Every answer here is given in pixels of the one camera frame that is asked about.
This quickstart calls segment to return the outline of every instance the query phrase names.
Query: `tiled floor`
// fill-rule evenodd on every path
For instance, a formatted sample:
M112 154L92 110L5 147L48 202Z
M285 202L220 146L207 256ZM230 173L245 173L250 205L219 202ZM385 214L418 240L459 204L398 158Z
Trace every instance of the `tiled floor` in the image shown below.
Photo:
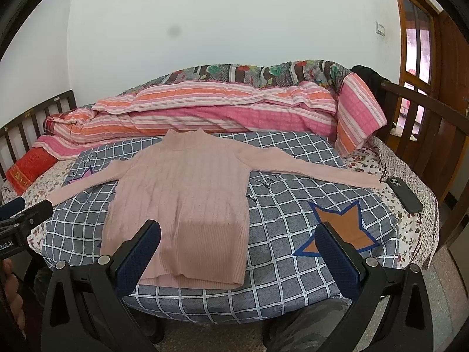
M449 208L440 208L441 222ZM446 247L439 250L428 271L423 271L433 320L434 350L438 352L451 343L469 315L466 290ZM387 300L382 300L358 343L356 351L367 347L379 325ZM167 351L265 351L260 322L233 326L201 326L169 322L160 350Z

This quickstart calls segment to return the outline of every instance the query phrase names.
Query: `wall switch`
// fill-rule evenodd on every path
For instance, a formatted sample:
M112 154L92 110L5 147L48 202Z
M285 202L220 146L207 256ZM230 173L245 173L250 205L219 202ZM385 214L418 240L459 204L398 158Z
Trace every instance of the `wall switch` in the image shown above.
M384 37L384 26L381 25L379 22L375 21L376 23L376 33L382 35Z

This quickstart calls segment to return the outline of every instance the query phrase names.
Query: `pink sweater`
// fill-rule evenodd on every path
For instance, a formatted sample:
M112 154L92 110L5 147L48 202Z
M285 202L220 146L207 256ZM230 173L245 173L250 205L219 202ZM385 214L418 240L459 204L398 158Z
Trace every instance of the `pink sweater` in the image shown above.
M53 191L55 206L94 185L119 180L109 205L101 254L112 255L148 219L161 242L140 283L227 289L243 284L249 234L246 190L251 170L285 172L363 188L376 176L295 159L279 148L256 148L203 130L169 130L130 160Z

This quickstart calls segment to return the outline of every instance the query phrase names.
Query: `red cloth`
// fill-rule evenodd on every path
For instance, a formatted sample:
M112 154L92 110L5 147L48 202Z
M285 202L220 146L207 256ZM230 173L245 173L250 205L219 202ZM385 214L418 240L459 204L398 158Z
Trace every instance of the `red cloth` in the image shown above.
M36 179L52 167L58 160L43 148L31 148L6 172L18 195L22 195Z

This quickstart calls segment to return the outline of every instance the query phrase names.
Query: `bed frame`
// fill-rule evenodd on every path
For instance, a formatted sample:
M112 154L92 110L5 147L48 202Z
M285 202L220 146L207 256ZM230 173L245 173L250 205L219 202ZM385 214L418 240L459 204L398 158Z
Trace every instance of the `bed frame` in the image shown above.
M13 145L12 145L12 142L11 142L11 139L10 139L10 136L9 136L9 131L14 129L15 127L18 127L18 129L20 130L20 136L21 136L21 140L23 142L24 151L25 152L29 151L30 144L28 143L28 139L27 139L26 133L24 131L23 122L25 120L31 118L32 125L34 127L34 132L36 134L36 139L38 139L41 136L41 131L39 129L39 124L38 124L38 120L36 118L36 115L39 112L43 111L46 116L49 116L50 115L49 108L51 106L54 106L54 105L57 106L57 110L59 110L59 112L63 112L63 109L62 109L62 101L63 100L67 100L67 102L69 104L69 107L70 107L70 110L73 110L74 108L77 108L77 103L75 102L75 97L73 95L73 91L69 90L69 91L63 92L59 95L56 95L56 96L54 96L54 97L52 97L52 98L50 98L50 99L48 99L48 100L46 100L42 103L37 104L33 108L30 108L26 112L23 112L21 115L17 116L12 121L10 121L9 123L6 123L6 125L4 125L2 128L0 128L0 139L2 137L5 138L6 145L8 146L8 150L10 152L11 160L13 161L13 163L16 162L16 155L15 155L15 151L13 149ZM5 178L6 178L5 177L5 170L3 169L3 167L1 165L0 165L0 175L2 176L2 179L5 180Z
M439 160L441 160L439 165L442 165L442 167L436 168L438 175L432 175L432 180L436 181L436 183L432 184L430 188L435 196L441 200L447 193L447 187L451 183L454 171L460 161L466 142L466 136L469 136L469 119L439 100L397 84L383 81L380 88L385 92L384 107L382 107L382 109L386 115L388 124L378 130L377 137L384 143L388 142L392 123L395 120L399 97L409 100L410 105L404 124L404 130L402 131L402 136L399 139L395 153L420 178L422 178L425 173L433 173L432 165L429 161L432 153L435 153L433 155L434 157L438 156ZM420 132L417 135L417 141L412 142L410 141L410 136L412 135L412 128L417 117L419 105L425 108L425 114ZM444 125L449 124L454 127L454 135L450 140L451 145L446 154L440 153L439 150L434 149L435 144L437 144L442 121L444 121ZM463 193L452 209L448 219L440 226L438 249L449 240L452 232L466 215L468 208L469 182L466 183Z

